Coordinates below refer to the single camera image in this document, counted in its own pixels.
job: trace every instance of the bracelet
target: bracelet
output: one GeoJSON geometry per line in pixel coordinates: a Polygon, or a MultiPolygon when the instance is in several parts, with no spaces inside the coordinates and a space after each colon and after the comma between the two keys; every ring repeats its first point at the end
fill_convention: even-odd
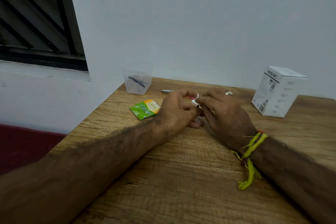
{"type": "Polygon", "coordinates": [[[250,154],[258,148],[258,146],[265,141],[265,139],[268,136],[263,133],[262,131],[259,131],[250,141],[248,145],[246,145],[244,148],[248,147],[247,151],[245,154],[240,157],[239,154],[235,151],[232,151],[234,154],[237,155],[237,158],[242,161],[242,163],[245,165],[245,167],[249,170],[249,178],[245,182],[238,181],[239,185],[238,188],[241,190],[246,189],[248,186],[251,185],[253,181],[253,175],[256,175],[257,178],[261,179],[261,174],[259,171],[253,166],[253,163],[251,159],[249,158],[250,154]]]}

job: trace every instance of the transparent plastic cup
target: transparent plastic cup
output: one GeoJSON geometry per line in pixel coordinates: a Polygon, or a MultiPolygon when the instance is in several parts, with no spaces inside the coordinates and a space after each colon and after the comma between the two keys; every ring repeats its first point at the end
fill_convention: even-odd
{"type": "Polygon", "coordinates": [[[152,84],[153,65],[148,63],[131,62],[123,69],[126,91],[143,95],[152,84]]]}

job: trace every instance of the wooden table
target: wooden table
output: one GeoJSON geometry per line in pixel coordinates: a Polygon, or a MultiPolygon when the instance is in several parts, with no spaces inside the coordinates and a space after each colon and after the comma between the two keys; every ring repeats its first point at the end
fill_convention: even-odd
{"type": "MultiPolygon", "coordinates": [[[[129,107],[146,99],[158,104],[160,89],[213,85],[153,78],[145,95],[119,87],[54,149],[63,151],[138,124],[129,107]]],[[[264,117],[251,104],[254,90],[225,87],[241,99],[260,130],[336,171],[336,101],[299,96],[285,118],[264,117]]],[[[186,128],[148,152],[73,223],[308,223],[295,204],[265,178],[241,191],[247,169],[211,135],[209,128],[186,128]]]]}

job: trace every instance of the white box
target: white box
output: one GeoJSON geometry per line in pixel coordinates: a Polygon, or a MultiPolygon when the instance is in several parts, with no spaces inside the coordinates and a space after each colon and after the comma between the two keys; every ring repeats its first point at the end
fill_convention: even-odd
{"type": "Polygon", "coordinates": [[[284,117],[307,79],[292,69],[268,66],[252,103],[264,116],[284,117]]]}

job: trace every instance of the window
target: window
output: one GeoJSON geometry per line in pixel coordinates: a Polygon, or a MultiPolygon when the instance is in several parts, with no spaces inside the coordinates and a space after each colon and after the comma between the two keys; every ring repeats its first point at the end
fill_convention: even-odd
{"type": "Polygon", "coordinates": [[[72,0],[0,0],[0,60],[88,71],[72,0]]]}

